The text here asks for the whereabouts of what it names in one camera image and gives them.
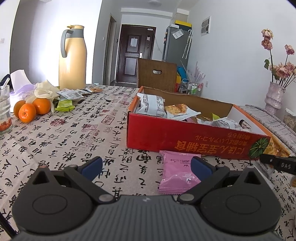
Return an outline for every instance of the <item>refrigerator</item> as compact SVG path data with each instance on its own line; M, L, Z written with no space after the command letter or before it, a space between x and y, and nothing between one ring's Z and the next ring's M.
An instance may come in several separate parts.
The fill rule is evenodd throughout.
M176 30L179 30L179 29L174 27L168 27L166 30L164 48L163 48L163 61L169 62L169 63L175 63L177 64L177 66L182 66L182 63L183 63L184 67L187 68L187 61L188 61L188 57L186 59L187 50L183 58L182 58L182 55L184 53L184 49L186 47L187 39L190 32L183 30L184 34L181 37L176 39L173 36L173 33Z

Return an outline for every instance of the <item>calligraphy tablecloth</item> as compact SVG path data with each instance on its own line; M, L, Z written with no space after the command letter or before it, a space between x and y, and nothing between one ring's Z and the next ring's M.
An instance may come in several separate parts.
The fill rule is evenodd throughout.
M40 165L62 170L69 164L81 165L101 156L104 169L93 181L96 185L116 197L122 194L158 195L163 174L162 156L126 147L127 108L137 89L100 87L103 92L75 102L71 112L49 113L28 124L13 116L13 129L0 136L0 211L15 229L11 207ZM210 156L205 160L236 170L251 164L250 161ZM284 240L296 241L296 193L288 178L278 172L272 176L274 192L282 205L282 217L275 232ZM0 241L7 240L8 235L0 227Z

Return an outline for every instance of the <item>yellow thermos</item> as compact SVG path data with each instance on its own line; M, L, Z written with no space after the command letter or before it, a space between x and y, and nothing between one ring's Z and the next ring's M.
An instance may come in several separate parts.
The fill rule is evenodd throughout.
M83 89L86 84L86 45L81 25L64 30L59 55L60 89Z

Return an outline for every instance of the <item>thermos handle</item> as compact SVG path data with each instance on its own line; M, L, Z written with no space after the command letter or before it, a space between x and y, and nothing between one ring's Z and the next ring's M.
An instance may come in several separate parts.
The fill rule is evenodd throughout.
M66 50L65 50L66 35L67 35L67 34L71 34L71 33L73 33L73 30L67 29L67 30L64 30L64 31L63 31L63 34L62 34L62 39L61 39L61 52L62 52L62 57L63 57L63 58L66 58L66 57L67 57L67 53L66 53Z

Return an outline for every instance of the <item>pink vase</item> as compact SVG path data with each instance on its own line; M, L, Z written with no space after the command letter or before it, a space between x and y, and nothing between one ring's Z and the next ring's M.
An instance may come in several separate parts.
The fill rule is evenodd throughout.
M283 102L285 88L279 84L270 82L268 92L265 98L265 109L272 114L276 114L277 110L281 108Z

